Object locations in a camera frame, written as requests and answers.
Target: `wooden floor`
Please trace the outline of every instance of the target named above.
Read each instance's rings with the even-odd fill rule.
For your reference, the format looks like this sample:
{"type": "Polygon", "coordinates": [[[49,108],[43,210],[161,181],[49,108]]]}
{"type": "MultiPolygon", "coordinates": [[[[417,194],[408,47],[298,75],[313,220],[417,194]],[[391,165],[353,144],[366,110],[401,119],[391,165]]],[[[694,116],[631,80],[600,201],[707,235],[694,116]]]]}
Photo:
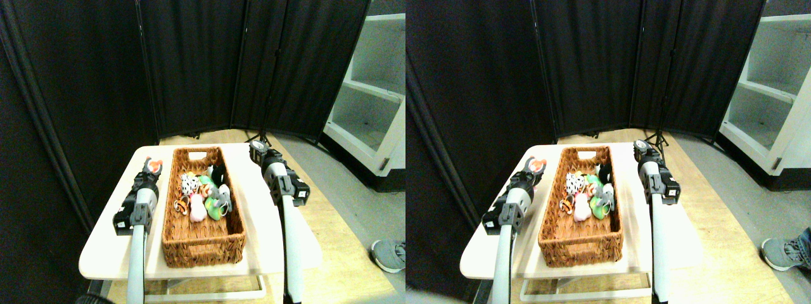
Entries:
{"type": "MultiPolygon", "coordinates": [[[[644,139],[649,134],[637,129],[599,134],[598,139],[574,135],[559,143],[611,143],[644,139]]],[[[727,206],[696,168],[679,144],[669,134],[665,138],[665,161],[673,177],[681,184],[679,203],[701,239],[704,249],[700,267],[674,271],[673,301],[675,303],[791,303],[792,300],[746,236],[727,206]]],[[[521,302],[518,294],[523,279],[513,281],[513,302],[521,302]]],[[[599,276],[567,285],[563,293],[598,290],[618,290],[646,287],[644,275],[599,276]]],[[[533,281],[533,293],[549,293],[554,282],[533,281]]],[[[594,303],[650,303],[648,298],[630,298],[594,303]]]]}
{"type": "MultiPolygon", "coordinates": [[[[163,139],[161,145],[191,143],[241,143],[248,139],[245,131],[224,130],[203,133],[200,139],[174,136],[163,139]]],[[[304,271],[304,301],[309,303],[352,303],[363,299],[376,298],[394,293],[391,283],[374,262],[369,259],[367,249],[354,236],[352,230],[324,197],[307,173],[296,163],[281,144],[268,134],[273,148],[285,155],[291,169],[310,185],[312,193],[307,206],[301,207],[304,219],[310,225],[315,238],[324,253],[324,262],[317,269],[304,271]]],[[[282,274],[265,276],[268,295],[256,300],[234,301],[234,303],[281,303],[284,277],[282,274]]],[[[180,284],[172,289],[176,293],[207,293],[223,291],[256,290],[255,277],[230,277],[197,279],[180,284]]],[[[166,281],[148,282],[149,293],[165,293],[166,281]]],[[[127,298],[127,282],[115,281],[110,287],[108,298],[116,303],[124,303],[127,298]]]]}

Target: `gray carpet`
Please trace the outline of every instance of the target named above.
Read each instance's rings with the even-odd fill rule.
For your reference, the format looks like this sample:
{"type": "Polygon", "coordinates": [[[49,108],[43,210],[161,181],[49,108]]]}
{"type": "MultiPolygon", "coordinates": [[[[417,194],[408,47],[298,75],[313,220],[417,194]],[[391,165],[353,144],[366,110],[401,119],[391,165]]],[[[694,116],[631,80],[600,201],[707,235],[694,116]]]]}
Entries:
{"type": "MultiPolygon", "coordinates": [[[[811,226],[811,191],[769,191],[718,149],[692,136],[673,137],[744,227],[752,246],[760,247],[767,238],[796,238],[811,226]]],[[[811,272],[774,272],[795,303],[811,303],[811,272]]]]}
{"type": "MultiPolygon", "coordinates": [[[[310,175],[368,248],[378,239],[406,239],[406,193],[377,193],[363,185],[323,147],[288,135],[273,135],[310,175]]],[[[406,291],[406,272],[383,272],[398,293],[406,291]]]]}

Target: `black curtain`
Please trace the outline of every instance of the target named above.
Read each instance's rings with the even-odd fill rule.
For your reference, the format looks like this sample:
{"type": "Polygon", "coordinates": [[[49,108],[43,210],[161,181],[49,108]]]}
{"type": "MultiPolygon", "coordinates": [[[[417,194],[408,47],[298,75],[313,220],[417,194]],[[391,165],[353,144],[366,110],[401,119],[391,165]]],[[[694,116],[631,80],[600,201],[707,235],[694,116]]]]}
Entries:
{"type": "Polygon", "coordinates": [[[642,1],[535,3],[557,137],[627,126],[642,1]]]}
{"type": "Polygon", "coordinates": [[[528,2],[409,5],[406,54],[481,216],[527,148],[551,143],[528,2]]]}
{"type": "Polygon", "coordinates": [[[60,174],[78,187],[71,193],[94,221],[132,153],[157,141],[134,6],[13,1],[4,7],[6,29],[18,33],[4,41],[6,52],[14,50],[17,84],[42,106],[36,119],[52,126],[48,146],[62,155],[60,174]]]}
{"type": "Polygon", "coordinates": [[[473,235],[474,226],[440,178],[426,143],[417,131],[414,115],[405,120],[405,160],[412,165],[406,172],[405,241],[409,266],[406,283],[416,289],[471,301],[475,280],[459,272],[461,253],[473,235]]]}
{"type": "Polygon", "coordinates": [[[140,3],[160,137],[228,127],[244,5],[140,3]]]}
{"type": "Polygon", "coordinates": [[[554,139],[528,2],[406,8],[406,238],[418,289],[469,299],[459,259],[527,148],[554,139]]]}
{"type": "Polygon", "coordinates": [[[77,268],[88,235],[28,115],[7,53],[0,54],[0,302],[72,302],[88,287],[77,268]]]}
{"type": "MultiPolygon", "coordinates": [[[[327,0],[289,3],[268,129],[318,138],[349,67],[368,4],[327,0]]],[[[257,119],[251,120],[254,122],[258,126],[257,119]]]]}
{"type": "Polygon", "coordinates": [[[665,129],[714,138],[760,22],[763,1],[684,1],[665,129]]]}
{"type": "Polygon", "coordinates": [[[279,48],[285,2],[251,1],[250,4],[232,124],[258,129],[270,93],[276,63],[274,53],[279,48]]]}
{"type": "Polygon", "coordinates": [[[679,7],[680,1],[645,1],[645,31],[640,37],[631,126],[659,126],[679,7]]]}

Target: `gray sneaker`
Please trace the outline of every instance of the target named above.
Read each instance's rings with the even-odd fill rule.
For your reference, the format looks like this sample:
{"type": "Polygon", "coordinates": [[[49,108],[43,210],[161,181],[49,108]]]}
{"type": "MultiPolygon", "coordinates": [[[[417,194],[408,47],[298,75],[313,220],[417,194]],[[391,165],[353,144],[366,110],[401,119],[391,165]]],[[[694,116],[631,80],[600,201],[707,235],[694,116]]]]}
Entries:
{"type": "Polygon", "coordinates": [[[394,240],[377,240],[371,244],[375,263],[386,272],[395,273],[406,268],[406,243],[394,240]]]}
{"type": "Polygon", "coordinates": [[[802,244],[796,238],[792,240],[782,238],[766,239],[761,244],[763,259],[766,260],[769,266],[781,272],[795,266],[807,268],[809,264],[805,260],[801,246],[802,244]]]}

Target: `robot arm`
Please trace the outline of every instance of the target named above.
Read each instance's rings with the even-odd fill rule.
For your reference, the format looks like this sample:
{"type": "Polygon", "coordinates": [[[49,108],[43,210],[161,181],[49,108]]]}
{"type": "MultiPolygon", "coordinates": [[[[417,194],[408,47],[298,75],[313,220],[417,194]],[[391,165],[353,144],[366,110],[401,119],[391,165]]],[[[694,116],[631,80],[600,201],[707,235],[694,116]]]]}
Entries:
{"type": "Polygon", "coordinates": [[[546,168],[546,160],[537,161],[530,157],[524,169],[510,178],[506,191],[482,216],[482,225],[487,234],[499,235],[493,273],[493,303],[509,303],[513,240],[523,223],[526,209],[532,204],[534,187],[541,181],[546,168]]]}
{"type": "Polygon", "coordinates": [[[645,195],[650,205],[650,225],[653,234],[653,297],[654,303],[665,303],[670,297],[670,244],[667,242],[668,217],[665,216],[666,205],[678,203],[681,187],[673,178],[664,160],[655,149],[643,140],[633,143],[634,158],[639,178],[645,188],[645,195]]]}
{"type": "MultiPolygon", "coordinates": [[[[124,205],[133,203],[129,214],[129,224],[132,226],[132,241],[130,246],[130,266],[127,273],[127,303],[144,302],[144,256],[146,252],[147,236],[152,228],[152,212],[157,206],[157,179],[163,171],[162,161],[152,161],[147,158],[144,169],[135,176],[132,190],[124,200],[124,205]]],[[[119,235],[130,230],[121,230],[114,219],[114,227],[119,235]]]]}
{"type": "Polygon", "coordinates": [[[260,166],[273,202],[281,215],[281,233],[285,245],[284,303],[301,303],[304,294],[301,246],[297,227],[302,220],[293,215],[293,208],[303,206],[310,197],[310,187],[304,183],[282,158],[279,151],[258,140],[251,142],[251,159],[260,166]]]}

